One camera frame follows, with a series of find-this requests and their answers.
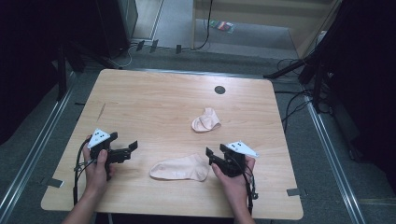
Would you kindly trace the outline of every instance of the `black tape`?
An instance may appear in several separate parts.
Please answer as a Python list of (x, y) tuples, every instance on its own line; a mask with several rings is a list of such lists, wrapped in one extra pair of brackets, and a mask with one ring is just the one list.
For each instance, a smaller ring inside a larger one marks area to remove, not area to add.
[(308, 195), (306, 193), (305, 189), (303, 189), (302, 191), (300, 191), (299, 189), (287, 189), (286, 192), (288, 193), (289, 197), (290, 196), (296, 196), (296, 195), (300, 195), (302, 197), (305, 197), (305, 196)]
[(176, 45), (176, 54), (181, 53), (181, 45)]
[(157, 48), (157, 45), (158, 45), (158, 39), (154, 40), (154, 42), (152, 42), (151, 49), (149, 50), (149, 52), (150, 53), (154, 52), (155, 49)]
[(136, 51), (141, 50), (141, 49), (143, 48), (143, 45), (144, 45), (144, 44), (145, 44), (145, 41), (144, 41), (144, 40), (140, 41), (139, 44), (137, 45)]
[(40, 184), (60, 188), (64, 184), (64, 182), (62, 180), (44, 177), (41, 179)]

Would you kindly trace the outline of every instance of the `beige sock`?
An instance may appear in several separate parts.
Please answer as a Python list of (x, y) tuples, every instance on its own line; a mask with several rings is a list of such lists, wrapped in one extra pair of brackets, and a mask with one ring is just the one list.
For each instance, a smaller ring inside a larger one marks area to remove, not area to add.
[(160, 179), (193, 179), (204, 181), (209, 173), (209, 165), (198, 154), (188, 157), (161, 161), (154, 165), (149, 175)]
[(220, 127), (220, 120), (213, 108), (205, 108), (205, 112), (196, 118), (191, 127), (198, 133), (205, 133)]

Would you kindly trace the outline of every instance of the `gray carpet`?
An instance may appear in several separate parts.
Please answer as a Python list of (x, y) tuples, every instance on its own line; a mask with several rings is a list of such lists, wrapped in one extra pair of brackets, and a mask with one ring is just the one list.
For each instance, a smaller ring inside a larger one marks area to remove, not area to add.
[[(191, 15), (193, 1), (167, 0), (158, 22), (153, 39), (158, 39), (158, 46), (183, 48), (191, 46)], [(286, 27), (274, 27), (257, 24), (233, 24), (231, 34), (215, 28), (209, 29), (207, 44), (202, 50), (262, 58), (297, 58), (297, 52)], [(206, 39), (207, 20), (196, 20), (195, 42), (200, 47)]]
[[(278, 63), (278, 60), (274, 59), (198, 51), (175, 54), (174, 49), (157, 49), (154, 53), (149, 53), (149, 48), (143, 48), (138, 52), (131, 50), (131, 55), (132, 62), (124, 69), (227, 73), (249, 78), (262, 78), (262, 75), (272, 74), (277, 70)], [(125, 53), (118, 59), (118, 62), (128, 63), (129, 60), (128, 54)], [(47, 187), (40, 185), (39, 181), (42, 177), (49, 177), (54, 173), (83, 109), (81, 105), (75, 105), (75, 103), (86, 102), (94, 81), (103, 69), (101, 65), (91, 60), (86, 60), (86, 63), (87, 67), (84, 73), (78, 74), (78, 82), (70, 100), (7, 223), (60, 223), (67, 214), (41, 209), (40, 202)], [(297, 75), (294, 73), (274, 80), (274, 87), (276, 91), (301, 90)], [(3, 195), (50, 114), (55, 104), (56, 93), (57, 88), (49, 92), (12, 138), (0, 146), (0, 169), (3, 170), (0, 190)], [(286, 106), (292, 96), (291, 94), (276, 95), (282, 118), (285, 117)], [(298, 97), (291, 108), (303, 101), (303, 97)], [(323, 119), (358, 198), (394, 198), (394, 194), (378, 169), (372, 164), (356, 163), (348, 158), (346, 145), (332, 117), (323, 115)], [(286, 138), (298, 187), (305, 189), (308, 195), (302, 197), (304, 217), (301, 220), (275, 220), (273, 223), (351, 223), (318, 133), (306, 108), (290, 117)], [(394, 205), (365, 204), (362, 210), (367, 223), (392, 223), (396, 219), (396, 206)], [(270, 220), (256, 221), (257, 223), (270, 223)]]

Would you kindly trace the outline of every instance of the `cable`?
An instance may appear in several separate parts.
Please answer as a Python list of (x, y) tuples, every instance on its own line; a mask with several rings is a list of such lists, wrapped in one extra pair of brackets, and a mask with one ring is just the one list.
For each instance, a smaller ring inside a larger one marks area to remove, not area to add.
[(305, 96), (312, 96), (312, 90), (305, 90), (305, 91), (298, 91), (298, 92), (294, 92), (294, 91), (276, 91), (276, 93), (291, 93), (291, 94), (295, 94), (288, 102), (288, 105), (286, 107), (286, 116), (285, 118), (282, 119), (282, 123), (283, 123), (283, 132), (286, 133), (287, 127), (288, 127), (288, 119), (289, 117), (294, 114), (297, 111), (302, 110), (306, 105), (308, 105), (309, 103), (311, 103), (311, 101), (309, 102), (304, 102), (300, 105), (297, 105), (295, 107), (295, 109), (289, 114), (289, 109), (290, 109), (290, 105), (292, 103), (292, 101), (294, 99), (296, 99), (299, 95), (303, 94)]
[(244, 171), (243, 169), (242, 169), (242, 167), (238, 164), (238, 162), (233, 158), (233, 157), (230, 157), (232, 160), (233, 160), (233, 162), (235, 162), (235, 164), (239, 167), (239, 169), (241, 170), (241, 172), (242, 172), (242, 176), (244, 177), (244, 179), (245, 179), (245, 182), (246, 182), (246, 188), (247, 188), (247, 200), (248, 200), (248, 205), (247, 205), (247, 210), (249, 211), (249, 213), (251, 214), (252, 213), (252, 210), (253, 210), (253, 198), (254, 199), (257, 199), (257, 194), (253, 191), (252, 192), (252, 189), (250, 189), (250, 183), (248, 182), (248, 178), (247, 178), (247, 176), (246, 176), (246, 171)]
[(276, 64), (276, 69), (277, 69), (277, 71), (280, 71), (279, 65), (280, 65), (282, 62), (287, 61), (287, 60), (290, 60), (289, 66), (290, 66), (293, 62), (299, 61), (298, 59), (282, 59), (282, 60), (280, 60), (279, 62), (277, 62), (277, 64)]
[(131, 52), (130, 52), (130, 50), (132, 49), (132, 48), (134, 48), (134, 47), (136, 47), (137, 46), (137, 44), (136, 43), (131, 43), (131, 45), (130, 45), (130, 47), (128, 48), (128, 55), (129, 55), (129, 62), (127, 63), (127, 64), (118, 64), (118, 63), (116, 63), (116, 62), (114, 62), (113, 60), (111, 60), (111, 59), (108, 59), (111, 63), (114, 63), (118, 68), (123, 68), (123, 67), (126, 67), (126, 66), (128, 66), (129, 64), (131, 64), (131, 62), (132, 62), (132, 55), (131, 55)]
[(90, 160), (87, 163), (83, 162), (82, 164), (84, 164), (84, 168), (81, 169), (81, 171), (78, 174), (78, 178), (77, 181), (79, 180), (79, 177), (81, 176), (81, 174), (84, 172), (85, 169), (87, 169), (87, 167), (89, 167), (91, 164), (93, 164), (95, 162), (95, 160)]
[(210, 44), (210, 41), (207, 43), (209, 44), (209, 47), (205, 50), (205, 52), (207, 52), (210, 49), (210, 47), (212, 47)]
[(76, 167), (74, 169), (75, 171), (75, 186), (73, 187), (73, 200), (74, 200), (74, 205), (76, 205), (76, 203), (78, 202), (78, 179), (79, 176), (81, 175), (82, 171), (85, 170), (85, 168), (88, 166), (85, 166), (83, 170), (81, 170), (81, 164), (79, 162), (79, 159), (81, 157), (81, 152), (82, 149), (84, 148), (85, 144), (87, 144), (88, 142), (90, 142), (91, 138), (87, 138), (85, 139), (85, 141), (81, 144), (81, 147), (78, 150), (78, 154), (77, 154), (77, 160), (76, 160)]
[(259, 198), (259, 194), (256, 193), (256, 181), (254, 180), (253, 171), (250, 169), (250, 167), (247, 166), (247, 168), (249, 169), (249, 171), (251, 173), (251, 175), (250, 175), (251, 176), (251, 195), (252, 195), (253, 199), (256, 200)]
[(203, 48), (204, 45), (206, 44), (207, 40), (209, 39), (209, 28), (210, 28), (210, 25), (209, 25), (209, 24), (210, 24), (210, 17), (211, 17), (211, 14), (212, 14), (212, 6), (213, 6), (213, 0), (210, 0), (209, 16), (207, 17), (207, 26), (206, 26), (206, 40), (205, 40), (204, 44), (201, 45), (201, 46), (198, 47), (198, 48), (194, 48), (194, 49), (184, 48), (184, 49), (188, 49), (188, 50), (199, 50), (199, 49)]

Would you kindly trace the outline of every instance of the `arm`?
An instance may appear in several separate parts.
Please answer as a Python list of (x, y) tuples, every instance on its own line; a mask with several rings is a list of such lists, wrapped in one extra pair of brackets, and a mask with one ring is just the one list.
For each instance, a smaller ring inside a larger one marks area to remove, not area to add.
[[(246, 162), (250, 170), (253, 171), (255, 160), (253, 158), (246, 157)], [(245, 178), (241, 175), (236, 177), (228, 177), (220, 170), (220, 168), (215, 163), (212, 163), (212, 169), (223, 186), (228, 203), (233, 210), (233, 215), (237, 223), (255, 223), (248, 211), (248, 193)]]
[[(87, 145), (83, 148), (84, 161), (89, 161), (90, 150)], [(92, 163), (85, 169), (86, 188), (81, 199), (73, 210), (67, 215), (63, 224), (66, 223), (90, 223), (93, 211), (106, 192), (106, 170), (105, 162), (107, 151), (101, 150), (97, 158), (97, 163)], [(114, 175), (114, 170), (110, 166), (110, 175)]]

